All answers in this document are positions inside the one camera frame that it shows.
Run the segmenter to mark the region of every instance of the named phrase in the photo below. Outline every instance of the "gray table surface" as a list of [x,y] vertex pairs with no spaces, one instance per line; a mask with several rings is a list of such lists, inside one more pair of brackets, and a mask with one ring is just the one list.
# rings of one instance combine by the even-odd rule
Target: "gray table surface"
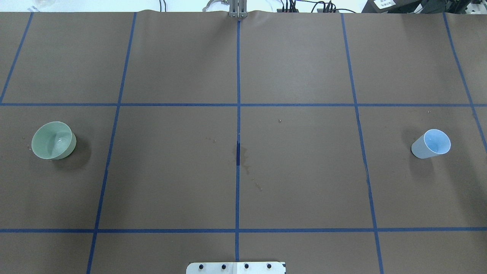
[[0,273],[487,273],[486,23],[0,14]]

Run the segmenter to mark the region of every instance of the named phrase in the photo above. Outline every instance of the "light blue plastic cup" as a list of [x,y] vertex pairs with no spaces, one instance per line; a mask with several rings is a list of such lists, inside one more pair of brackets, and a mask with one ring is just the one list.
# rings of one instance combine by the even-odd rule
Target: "light blue plastic cup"
[[32,152],[41,158],[59,160],[67,157],[76,146],[76,136],[63,122],[50,122],[39,128],[32,138]]
[[450,147],[450,138],[443,131],[430,129],[412,144],[411,151],[414,156],[426,159],[445,154]]

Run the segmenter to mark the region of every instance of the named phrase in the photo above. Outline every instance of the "barcode sticker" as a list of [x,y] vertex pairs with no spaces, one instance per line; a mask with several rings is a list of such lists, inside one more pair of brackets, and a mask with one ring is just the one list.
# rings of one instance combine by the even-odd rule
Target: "barcode sticker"
[[395,5],[393,0],[374,0],[374,3],[379,9],[385,9]]

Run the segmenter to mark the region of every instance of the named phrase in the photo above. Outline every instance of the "horizontal blue line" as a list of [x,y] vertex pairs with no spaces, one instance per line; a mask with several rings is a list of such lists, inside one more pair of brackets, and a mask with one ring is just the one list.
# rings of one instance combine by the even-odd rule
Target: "horizontal blue line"
[[379,232],[421,232],[421,231],[487,231],[487,227],[410,227],[378,228]]
[[[0,103],[0,106],[117,106],[117,103]],[[121,103],[127,107],[237,107],[236,103]],[[389,103],[248,103],[241,107],[471,107],[470,104],[389,104]],[[473,104],[474,107],[487,107],[487,104]]]
[[[377,228],[379,232],[487,231],[487,227],[409,227]],[[234,233],[233,228],[215,229],[98,229],[98,233]],[[241,228],[239,233],[339,233],[374,232],[373,228]],[[94,233],[95,229],[6,228],[0,233]]]
[[93,233],[93,229],[36,229],[36,228],[6,228],[0,229],[0,233]]

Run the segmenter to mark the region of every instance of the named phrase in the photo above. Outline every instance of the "mint green bowl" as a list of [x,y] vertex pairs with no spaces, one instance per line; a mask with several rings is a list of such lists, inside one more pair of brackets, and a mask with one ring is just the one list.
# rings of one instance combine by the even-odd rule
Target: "mint green bowl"
[[32,138],[32,151],[41,159],[59,160],[76,146],[76,136],[63,122],[50,122],[39,128]]

